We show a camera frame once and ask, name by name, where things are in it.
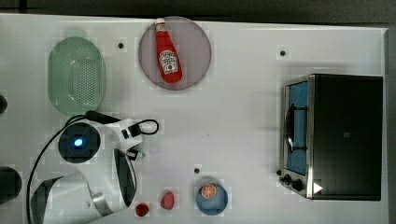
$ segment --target ketchup label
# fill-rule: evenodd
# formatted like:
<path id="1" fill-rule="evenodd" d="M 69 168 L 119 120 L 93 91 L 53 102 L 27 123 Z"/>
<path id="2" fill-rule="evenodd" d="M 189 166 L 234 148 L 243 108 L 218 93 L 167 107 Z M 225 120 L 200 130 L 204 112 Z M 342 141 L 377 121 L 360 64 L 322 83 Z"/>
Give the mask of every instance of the ketchup label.
<path id="1" fill-rule="evenodd" d="M 157 32 L 158 31 L 167 31 L 166 25 L 164 23 L 157 24 L 157 26 L 155 27 L 155 30 Z"/>
<path id="2" fill-rule="evenodd" d="M 177 57 L 171 50 L 164 50 L 160 53 L 160 64 L 165 74 L 177 72 Z"/>

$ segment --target white tabletop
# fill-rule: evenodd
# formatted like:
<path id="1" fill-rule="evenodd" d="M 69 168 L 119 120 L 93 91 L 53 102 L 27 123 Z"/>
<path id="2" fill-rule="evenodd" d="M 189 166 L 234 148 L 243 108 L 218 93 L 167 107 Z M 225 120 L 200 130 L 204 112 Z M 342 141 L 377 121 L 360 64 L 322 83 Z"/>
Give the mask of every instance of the white tabletop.
<path id="1" fill-rule="evenodd" d="M 0 164 L 23 179 L 22 193 L 0 206 L 1 223 L 26 223 L 29 171 L 67 120 L 50 103 L 47 66 L 52 48 L 76 28 L 87 31 L 106 61 L 99 111 L 162 125 L 159 134 L 146 138 L 147 157 L 135 163 L 133 205 L 149 203 L 149 216 L 136 217 L 131 206 L 94 223 L 388 223 L 385 147 L 380 202 L 309 201 L 281 187 L 275 174 L 282 83 L 312 73 L 384 76 L 385 29 L 197 21 L 212 47 L 209 70 L 193 88 L 166 91 L 144 76 L 137 58 L 140 37 L 152 22 L 0 15 L 0 93 L 8 100 L 0 115 Z M 286 57 L 279 56 L 282 49 Z M 60 161 L 49 150 L 33 187 L 71 172 Z M 231 196 L 220 216 L 203 216 L 194 203 L 194 188 L 206 176 Z M 177 196 L 172 211 L 159 206 L 166 189 Z"/>

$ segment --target blue light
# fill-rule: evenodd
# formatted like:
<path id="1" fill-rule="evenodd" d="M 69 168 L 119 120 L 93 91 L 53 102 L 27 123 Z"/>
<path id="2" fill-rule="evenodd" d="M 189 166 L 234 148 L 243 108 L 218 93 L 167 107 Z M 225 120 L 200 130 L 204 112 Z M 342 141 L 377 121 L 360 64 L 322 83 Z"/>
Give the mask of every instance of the blue light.
<path id="1" fill-rule="evenodd" d="M 75 147 L 81 147 L 81 145 L 82 145 L 82 139 L 81 138 L 76 139 Z"/>

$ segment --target toaster oven knob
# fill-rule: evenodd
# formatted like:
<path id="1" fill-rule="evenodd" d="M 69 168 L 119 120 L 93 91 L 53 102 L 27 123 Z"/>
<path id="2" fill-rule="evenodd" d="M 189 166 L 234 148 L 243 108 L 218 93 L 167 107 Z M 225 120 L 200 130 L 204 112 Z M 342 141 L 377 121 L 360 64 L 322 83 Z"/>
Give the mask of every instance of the toaster oven knob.
<path id="1" fill-rule="evenodd" d="M 290 175 L 284 175 L 283 177 L 280 177 L 279 180 L 284 182 L 285 185 L 289 185 L 291 182 L 291 177 Z"/>
<path id="2" fill-rule="evenodd" d="M 300 191 L 303 189 L 303 182 L 301 181 L 301 179 L 296 179 L 296 180 L 291 181 L 291 186 L 294 189 Z"/>

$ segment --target green colander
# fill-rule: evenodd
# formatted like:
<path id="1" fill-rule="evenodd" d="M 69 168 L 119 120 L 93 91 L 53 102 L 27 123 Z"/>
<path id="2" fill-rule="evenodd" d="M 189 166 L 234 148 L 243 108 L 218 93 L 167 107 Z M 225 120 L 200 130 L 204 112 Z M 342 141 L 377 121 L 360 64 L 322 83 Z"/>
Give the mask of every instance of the green colander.
<path id="1" fill-rule="evenodd" d="M 95 110 L 105 94 L 105 61 L 82 37 L 59 42 L 49 56 L 49 99 L 66 115 Z"/>

